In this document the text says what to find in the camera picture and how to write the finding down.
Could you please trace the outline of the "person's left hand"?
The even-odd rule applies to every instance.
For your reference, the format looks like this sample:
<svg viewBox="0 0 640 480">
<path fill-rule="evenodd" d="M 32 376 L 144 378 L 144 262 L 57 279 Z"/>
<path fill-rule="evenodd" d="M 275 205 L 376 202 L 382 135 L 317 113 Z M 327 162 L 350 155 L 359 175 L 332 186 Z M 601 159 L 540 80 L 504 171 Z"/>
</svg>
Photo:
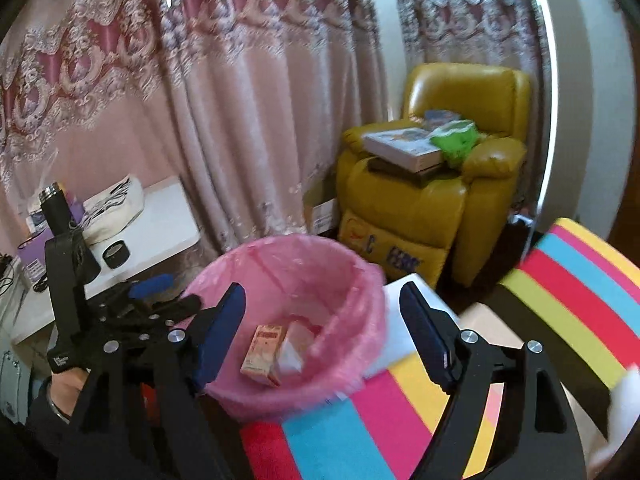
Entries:
<svg viewBox="0 0 640 480">
<path fill-rule="evenodd" d="M 49 386 L 49 400 L 65 418 L 73 415 L 76 403 L 89 377 L 82 368 L 73 367 L 62 373 L 52 373 Z"/>
</svg>

